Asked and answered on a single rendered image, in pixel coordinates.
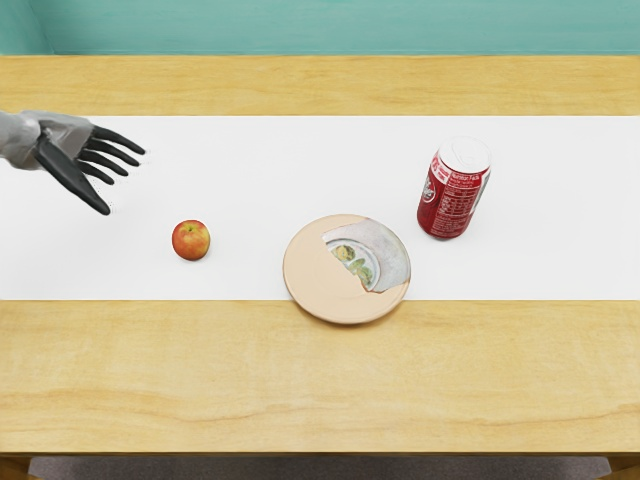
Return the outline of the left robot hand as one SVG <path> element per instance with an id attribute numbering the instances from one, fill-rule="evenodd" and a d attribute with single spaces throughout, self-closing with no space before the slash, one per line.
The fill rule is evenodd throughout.
<path id="1" fill-rule="evenodd" d="M 0 110 L 0 158 L 19 170 L 44 170 L 102 215 L 111 213 L 89 179 L 112 185 L 145 150 L 123 135 L 86 118 L 62 113 Z"/>

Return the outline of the beige plate with printed pattern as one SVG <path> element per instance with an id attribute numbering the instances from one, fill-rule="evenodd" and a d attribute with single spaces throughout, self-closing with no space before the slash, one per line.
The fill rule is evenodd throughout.
<path id="1" fill-rule="evenodd" d="M 411 279 L 408 252 L 385 225 L 337 214 L 304 226 L 283 258 L 292 298 L 311 315 L 355 325 L 377 320 L 403 300 Z"/>

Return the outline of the red and yellow apple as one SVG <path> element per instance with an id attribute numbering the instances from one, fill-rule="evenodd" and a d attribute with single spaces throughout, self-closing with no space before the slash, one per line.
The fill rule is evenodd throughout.
<path id="1" fill-rule="evenodd" d="M 184 260 L 197 261 L 205 257 L 210 247 L 210 233 L 204 223 L 189 219 L 177 224 L 171 236 L 174 252 Z"/>

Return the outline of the red soda can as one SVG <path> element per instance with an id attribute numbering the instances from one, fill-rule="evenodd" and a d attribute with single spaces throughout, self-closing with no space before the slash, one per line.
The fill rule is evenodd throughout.
<path id="1" fill-rule="evenodd" d="M 480 140 L 456 136 L 443 142 L 427 172 L 417 209 L 422 230 L 439 239 L 468 228 L 491 174 L 491 153 Z"/>

